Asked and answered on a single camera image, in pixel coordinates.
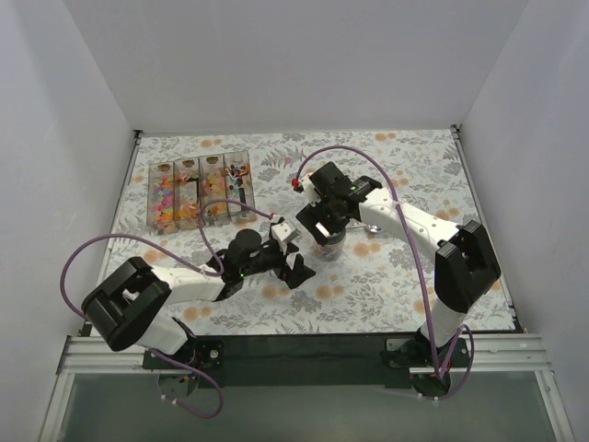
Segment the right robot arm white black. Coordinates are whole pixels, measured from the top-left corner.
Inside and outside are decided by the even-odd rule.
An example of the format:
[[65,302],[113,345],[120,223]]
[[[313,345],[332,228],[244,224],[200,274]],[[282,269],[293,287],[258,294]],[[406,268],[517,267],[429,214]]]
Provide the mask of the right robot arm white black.
[[502,274],[485,227],[430,215],[394,199],[377,180],[351,180],[332,162],[293,179],[292,186],[308,200],[296,218],[317,244],[326,245],[354,220],[404,240],[433,263],[432,309],[413,337],[386,355],[392,366],[446,365],[465,317]]

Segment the clear glass jar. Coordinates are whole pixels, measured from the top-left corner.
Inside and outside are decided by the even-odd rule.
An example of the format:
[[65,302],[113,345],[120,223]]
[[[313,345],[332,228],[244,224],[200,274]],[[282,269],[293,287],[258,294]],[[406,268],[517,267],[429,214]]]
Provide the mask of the clear glass jar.
[[333,261],[333,260],[336,260],[341,255],[343,248],[344,248],[344,244],[341,249],[332,249],[332,248],[320,249],[317,247],[317,243],[316,243],[314,246],[314,250],[315,250],[316,255],[320,259],[323,259],[325,261]]

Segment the clear compartment candy box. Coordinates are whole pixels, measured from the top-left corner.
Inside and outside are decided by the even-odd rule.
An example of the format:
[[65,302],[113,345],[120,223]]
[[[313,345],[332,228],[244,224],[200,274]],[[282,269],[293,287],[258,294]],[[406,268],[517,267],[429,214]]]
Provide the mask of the clear compartment candy box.
[[185,157],[148,168],[146,224],[159,235],[206,226],[244,223],[256,215],[247,151]]

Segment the round metal jar lid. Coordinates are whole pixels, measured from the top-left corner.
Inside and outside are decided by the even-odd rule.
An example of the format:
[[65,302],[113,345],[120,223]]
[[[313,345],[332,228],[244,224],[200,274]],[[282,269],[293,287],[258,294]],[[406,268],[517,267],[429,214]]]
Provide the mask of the round metal jar lid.
[[318,242],[317,247],[320,249],[341,249],[346,239],[346,231],[334,233],[325,237],[323,242]]

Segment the metal candy scoop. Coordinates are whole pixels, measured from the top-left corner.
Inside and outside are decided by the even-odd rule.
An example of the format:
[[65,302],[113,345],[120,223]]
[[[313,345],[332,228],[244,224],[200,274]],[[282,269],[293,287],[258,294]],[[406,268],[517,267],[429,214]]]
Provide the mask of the metal candy scoop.
[[363,229],[365,231],[367,231],[368,233],[374,233],[374,234],[378,234],[380,232],[382,232],[382,228],[375,226],[375,225],[370,225],[370,224],[366,224],[364,222],[359,222],[359,221],[352,221],[348,226],[347,229],[348,230],[352,230],[352,229]]

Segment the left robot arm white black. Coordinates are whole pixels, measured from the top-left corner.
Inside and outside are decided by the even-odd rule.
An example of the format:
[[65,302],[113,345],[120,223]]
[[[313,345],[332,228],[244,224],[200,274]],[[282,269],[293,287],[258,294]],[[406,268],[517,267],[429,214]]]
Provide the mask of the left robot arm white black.
[[272,227],[266,241],[254,230],[241,230],[216,257],[193,269],[156,267],[132,257],[84,299],[82,311],[112,351],[140,345],[184,368],[195,359],[196,337],[182,320],[160,310],[192,300],[225,301],[246,277],[267,272],[291,289],[316,275],[286,224]]

